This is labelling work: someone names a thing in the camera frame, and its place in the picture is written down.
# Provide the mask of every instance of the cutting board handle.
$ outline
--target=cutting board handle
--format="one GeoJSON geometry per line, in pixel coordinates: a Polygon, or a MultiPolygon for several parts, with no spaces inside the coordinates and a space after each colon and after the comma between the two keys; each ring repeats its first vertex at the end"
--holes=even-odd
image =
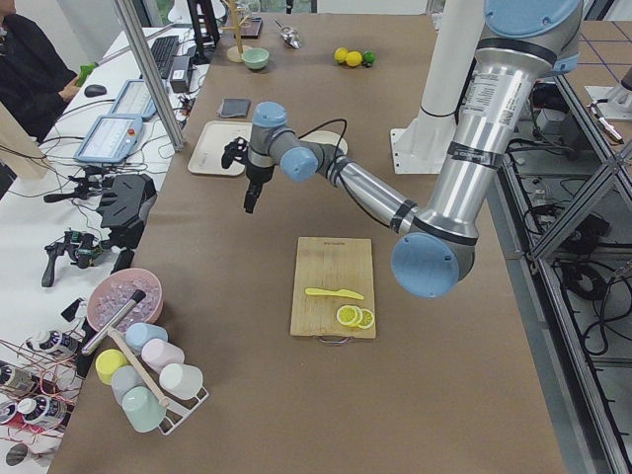
{"type": "Polygon", "coordinates": [[[349,336],[346,338],[332,339],[337,336],[314,336],[314,339],[319,343],[323,343],[326,346],[340,346],[342,344],[348,343],[353,337],[349,336]]]}

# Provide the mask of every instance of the black keyboard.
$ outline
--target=black keyboard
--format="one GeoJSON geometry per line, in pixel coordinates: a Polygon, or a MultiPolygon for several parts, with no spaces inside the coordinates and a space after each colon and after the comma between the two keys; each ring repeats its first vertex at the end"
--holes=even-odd
{"type": "Polygon", "coordinates": [[[151,45],[151,54],[162,79],[168,79],[174,56],[178,51],[178,37],[160,37],[151,45]]]}

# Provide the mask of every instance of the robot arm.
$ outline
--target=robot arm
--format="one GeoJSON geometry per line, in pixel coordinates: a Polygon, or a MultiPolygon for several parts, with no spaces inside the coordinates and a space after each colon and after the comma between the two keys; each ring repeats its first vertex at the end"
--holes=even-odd
{"type": "Polygon", "coordinates": [[[582,5],[580,0],[486,2],[475,76],[426,207],[399,194],[335,146],[300,141],[286,126],[284,108],[268,102],[255,110],[244,160],[249,191],[254,189],[246,210],[252,212],[276,165],[297,182],[318,173],[403,235],[391,267],[406,290],[421,297],[446,294],[474,265],[475,220],[533,84],[552,72],[570,71],[577,63],[582,5]]]}

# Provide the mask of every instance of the cutting board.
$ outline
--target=cutting board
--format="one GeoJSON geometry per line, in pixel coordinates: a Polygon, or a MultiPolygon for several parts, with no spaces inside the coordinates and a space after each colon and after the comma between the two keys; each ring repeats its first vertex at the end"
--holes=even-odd
{"type": "Polygon", "coordinates": [[[366,308],[375,314],[370,239],[300,237],[289,334],[375,339],[375,325],[368,329],[348,328],[336,320],[336,311],[344,304],[366,308]],[[307,287],[350,289],[362,294],[364,300],[308,296],[307,287]]]}

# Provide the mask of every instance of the green bowl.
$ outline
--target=green bowl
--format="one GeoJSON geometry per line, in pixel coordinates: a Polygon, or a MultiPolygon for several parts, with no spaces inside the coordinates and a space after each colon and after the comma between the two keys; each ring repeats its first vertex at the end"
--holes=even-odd
{"type": "Polygon", "coordinates": [[[241,59],[249,69],[263,69],[268,65],[270,53],[267,49],[263,49],[262,47],[251,47],[242,53],[241,59]]]}

